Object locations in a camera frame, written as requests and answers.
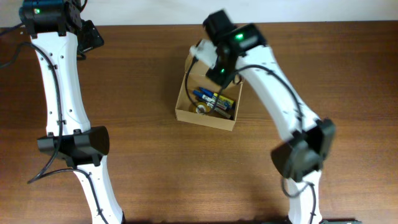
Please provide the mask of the yellow highlighter marker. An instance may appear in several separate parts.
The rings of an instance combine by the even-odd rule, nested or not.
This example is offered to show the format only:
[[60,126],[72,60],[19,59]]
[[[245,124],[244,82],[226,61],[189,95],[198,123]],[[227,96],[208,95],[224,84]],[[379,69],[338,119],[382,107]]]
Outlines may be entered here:
[[223,95],[218,96],[217,93],[213,94],[213,99],[214,100],[218,99],[218,101],[217,101],[218,103],[224,105],[225,107],[231,108],[231,109],[233,109],[236,105],[234,100],[231,100]]

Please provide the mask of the blue ballpoint pen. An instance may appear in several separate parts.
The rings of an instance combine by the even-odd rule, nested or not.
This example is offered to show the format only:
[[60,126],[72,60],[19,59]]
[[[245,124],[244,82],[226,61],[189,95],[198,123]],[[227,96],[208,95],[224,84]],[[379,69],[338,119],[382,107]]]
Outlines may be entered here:
[[[213,98],[214,100],[216,99],[217,95],[216,93],[213,93],[210,90],[207,90],[206,88],[203,87],[199,87],[200,91],[202,91],[206,96]],[[227,100],[222,99],[221,97],[219,97],[218,100],[220,103],[222,103],[225,107],[227,107],[228,109],[232,108],[232,104],[230,102],[228,102]]]

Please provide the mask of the blue white marker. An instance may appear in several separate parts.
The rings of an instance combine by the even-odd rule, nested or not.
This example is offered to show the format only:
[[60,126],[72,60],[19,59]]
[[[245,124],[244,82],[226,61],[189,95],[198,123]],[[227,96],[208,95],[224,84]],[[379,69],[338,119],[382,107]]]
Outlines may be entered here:
[[199,99],[204,100],[207,103],[211,103],[211,104],[216,103],[217,107],[219,107],[222,110],[225,110],[225,111],[229,110],[229,106],[226,106],[226,104],[221,100],[216,101],[216,98],[211,98],[209,96],[206,96],[204,93],[202,93],[198,90],[193,90],[193,94],[196,97],[198,97]]

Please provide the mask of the brown cardboard box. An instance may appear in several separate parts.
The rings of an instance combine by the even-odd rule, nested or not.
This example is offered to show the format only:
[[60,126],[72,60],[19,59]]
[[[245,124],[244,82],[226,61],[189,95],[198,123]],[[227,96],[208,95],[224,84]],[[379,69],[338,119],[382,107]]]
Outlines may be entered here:
[[177,119],[187,123],[199,124],[227,131],[233,130],[238,118],[239,103],[244,82],[240,82],[237,85],[230,83],[221,94],[223,97],[233,100],[235,103],[235,108],[228,111],[231,115],[230,119],[216,111],[209,115],[198,114],[192,102],[189,100],[190,98],[194,101],[198,99],[198,97],[193,94],[193,91],[205,88],[213,93],[217,93],[220,87],[206,77],[206,72],[208,71],[207,65],[200,60],[192,65],[192,60],[192,54],[189,54],[185,60],[183,82],[175,106]]

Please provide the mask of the yellow tape roll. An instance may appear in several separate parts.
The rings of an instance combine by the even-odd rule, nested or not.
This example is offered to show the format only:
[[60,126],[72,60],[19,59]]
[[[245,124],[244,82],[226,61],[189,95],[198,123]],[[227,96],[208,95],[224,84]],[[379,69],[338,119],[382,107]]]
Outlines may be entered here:
[[193,113],[201,115],[212,114],[212,112],[214,112],[213,106],[210,103],[204,102],[198,102],[195,105],[190,105],[189,110]]

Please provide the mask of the black white marker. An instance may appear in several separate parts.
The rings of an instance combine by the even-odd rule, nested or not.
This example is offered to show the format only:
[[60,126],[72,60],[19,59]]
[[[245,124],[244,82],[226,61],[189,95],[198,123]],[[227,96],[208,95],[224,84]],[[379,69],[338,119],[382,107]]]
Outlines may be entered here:
[[[211,109],[213,109],[213,107],[214,107],[214,105],[211,104],[211,103],[206,103],[206,105],[207,105],[209,108],[211,108]],[[216,111],[218,114],[222,115],[224,118],[233,120],[233,116],[230,115],[229,113],[225,112],[224,110],[219,109],[218,107],[216,107],[216,108],[215,108],[215,111]]]

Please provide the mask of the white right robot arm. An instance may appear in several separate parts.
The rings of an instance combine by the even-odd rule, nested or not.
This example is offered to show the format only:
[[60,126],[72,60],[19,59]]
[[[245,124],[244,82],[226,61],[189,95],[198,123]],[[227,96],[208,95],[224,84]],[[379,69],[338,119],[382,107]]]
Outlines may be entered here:
[[254,24],[237,27],[220,10],[210,14],[203,26],[216,48],[207,77],[222,89],[242,77],[274,121],[283,143],[272,150],[271,159],[289,198],[289,222],[321,223],[318,189],[335,124],[305,104]]

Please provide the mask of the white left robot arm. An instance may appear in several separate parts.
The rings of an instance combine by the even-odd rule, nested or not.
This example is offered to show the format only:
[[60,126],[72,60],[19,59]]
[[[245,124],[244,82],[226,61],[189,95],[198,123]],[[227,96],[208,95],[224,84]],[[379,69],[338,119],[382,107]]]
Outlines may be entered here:
[[81,1],[23,1],[19,17],[37,54],[47,105],[46,135],[39,151],[50,156],[31,182],[71,172],[84,191],[93,223],[125,223],[108,174],[109,133],[86,115],[77,62],[104,45],[91,20],[83,20]]

